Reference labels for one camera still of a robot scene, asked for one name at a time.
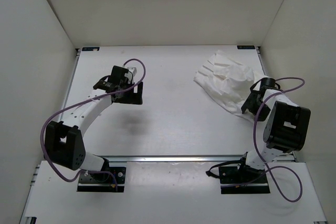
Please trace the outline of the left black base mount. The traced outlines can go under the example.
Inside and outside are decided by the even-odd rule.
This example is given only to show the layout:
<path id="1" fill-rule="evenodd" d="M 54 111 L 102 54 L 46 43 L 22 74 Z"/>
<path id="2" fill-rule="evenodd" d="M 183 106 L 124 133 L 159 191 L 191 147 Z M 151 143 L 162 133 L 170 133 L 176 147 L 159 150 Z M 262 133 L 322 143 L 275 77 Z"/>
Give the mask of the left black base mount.
<path id="1" fill-rule="evenodd" d="M 77 192 L 86 193 L 123 193 L 127 174 L 126 164 L 107 162 L 103 170 L 113 174 L 82 174 L 79 176 Z"/>

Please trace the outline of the white pleated skirt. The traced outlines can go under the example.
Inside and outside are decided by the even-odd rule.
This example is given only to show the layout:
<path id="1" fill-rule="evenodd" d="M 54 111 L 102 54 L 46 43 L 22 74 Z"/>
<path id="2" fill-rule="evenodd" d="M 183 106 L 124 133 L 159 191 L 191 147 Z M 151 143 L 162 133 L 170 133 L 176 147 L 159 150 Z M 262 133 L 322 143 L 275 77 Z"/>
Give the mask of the white pleated skirt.
<path id="1" fill-rule="evenodd" d="M 250 95 L 250 87 L 264 77 L 219 50 L 202 64 L 194 81 L 224 110 L 253 122 L 254 116 L 250 112 L 243 113 L 241 107 Z"/>

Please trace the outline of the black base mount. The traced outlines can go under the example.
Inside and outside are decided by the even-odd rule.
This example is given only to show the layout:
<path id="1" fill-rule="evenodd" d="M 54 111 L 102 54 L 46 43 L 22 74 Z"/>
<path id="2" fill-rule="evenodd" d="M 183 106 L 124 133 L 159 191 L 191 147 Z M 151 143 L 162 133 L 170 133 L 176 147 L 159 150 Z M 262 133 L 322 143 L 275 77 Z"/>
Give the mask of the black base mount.
<path id="1" fill-rule="evenodd" d="M 245 165 L 243 159 L 213 165 L 206 175 L 219 180 L 222 195 L 270 193 L 265 172 Z"/>
<path id="2" fill-rule="evenodd" d="M 86 193 L 123 193 L 127 174 L 126 164 L 107 162 L 103 170 L 113 174 L 82 174 L 79 176 L 77 192 Z"/>

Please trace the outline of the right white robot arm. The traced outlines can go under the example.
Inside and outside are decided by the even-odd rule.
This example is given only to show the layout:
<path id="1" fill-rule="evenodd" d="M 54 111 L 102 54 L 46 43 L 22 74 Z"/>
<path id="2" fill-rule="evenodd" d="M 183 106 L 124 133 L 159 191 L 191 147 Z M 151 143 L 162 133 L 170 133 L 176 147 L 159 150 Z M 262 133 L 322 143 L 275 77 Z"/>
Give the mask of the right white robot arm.
<path id="1" fill-rule="evenodd" d="M 265 77 L 253 84 L 241 111 L 254 116 L 254 147 L 257 147 L 257 122 L 266 125 L 262 148 L 245 153 L 235 169 L 239 181 L 248 182 L 276 157 L 303 148 L 311 111 L 293 103 L 275 79 Z"/>

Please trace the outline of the left blue corner label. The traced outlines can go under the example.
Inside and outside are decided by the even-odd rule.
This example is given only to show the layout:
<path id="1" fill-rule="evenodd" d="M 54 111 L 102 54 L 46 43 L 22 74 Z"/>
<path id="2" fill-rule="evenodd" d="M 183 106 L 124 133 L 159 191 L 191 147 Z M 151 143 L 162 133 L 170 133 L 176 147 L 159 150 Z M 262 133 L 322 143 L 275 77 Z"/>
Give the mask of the left blue corner label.
<path id="1" fill-rule="evenodd" d="M 99 51 L 100 47 L 82 47 L 81 51 Z"/>

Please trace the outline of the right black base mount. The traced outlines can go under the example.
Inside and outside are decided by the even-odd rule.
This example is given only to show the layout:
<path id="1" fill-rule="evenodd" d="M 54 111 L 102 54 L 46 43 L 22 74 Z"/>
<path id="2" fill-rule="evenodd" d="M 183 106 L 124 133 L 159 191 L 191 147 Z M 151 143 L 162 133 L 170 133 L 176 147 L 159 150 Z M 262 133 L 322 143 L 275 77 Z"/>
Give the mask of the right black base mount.
<path id="1" fill-rule="evenodd" d="M 270 193 L 265 172 L 245 165 L 243 159 L 213 165 L 206 175 L 219 180 L 222 195 Z"/>

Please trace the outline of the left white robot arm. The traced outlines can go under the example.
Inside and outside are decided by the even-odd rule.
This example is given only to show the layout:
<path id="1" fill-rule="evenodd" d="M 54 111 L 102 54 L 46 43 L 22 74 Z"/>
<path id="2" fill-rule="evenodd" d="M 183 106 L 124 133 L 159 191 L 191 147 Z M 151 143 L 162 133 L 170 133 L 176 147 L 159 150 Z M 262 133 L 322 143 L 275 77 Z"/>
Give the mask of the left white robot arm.
<path id="1" fill-rule="evenodd" d="M 83 137 L 95 119 L 112 104 L 143 103 L 143 81 L 135 82 L 136 73 L 135 67 L 113 66 L 110 75 L 93 86 L 86 103 L 76 105 L 63 120 L 50 121 L 44 130 L 45 159 L 52 165 L 84 170 L 98 181 L 106 180 L 110 174 L 108 160 L 87 152 Z"/>

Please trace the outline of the blue corner label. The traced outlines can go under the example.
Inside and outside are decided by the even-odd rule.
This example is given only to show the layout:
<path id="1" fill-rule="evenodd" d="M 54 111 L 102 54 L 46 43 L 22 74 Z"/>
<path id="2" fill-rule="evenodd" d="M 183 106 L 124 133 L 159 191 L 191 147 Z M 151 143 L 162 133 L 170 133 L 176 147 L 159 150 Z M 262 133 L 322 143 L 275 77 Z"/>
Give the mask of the blue corner label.
<path id="1" fill-rule="evenodd" d="M 100 47 L 82 47 L 81 51 L 99 51 Z"/>
<path id="2" fill-rule="evenodd" d="M 253 45 L 237 45 L 238 50 L 255 50 Z"/>

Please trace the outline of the right blue corner label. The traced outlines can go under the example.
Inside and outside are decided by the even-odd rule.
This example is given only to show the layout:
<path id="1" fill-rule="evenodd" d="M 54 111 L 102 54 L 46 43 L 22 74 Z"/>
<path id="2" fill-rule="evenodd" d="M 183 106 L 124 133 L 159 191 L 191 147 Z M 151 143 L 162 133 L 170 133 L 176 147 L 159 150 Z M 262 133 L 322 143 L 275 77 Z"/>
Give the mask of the right blue corner label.
<path id="1" fill-rule="evenodd" d="M 253 45 L 237 45 L 238 50 L 255 50 Z"/>

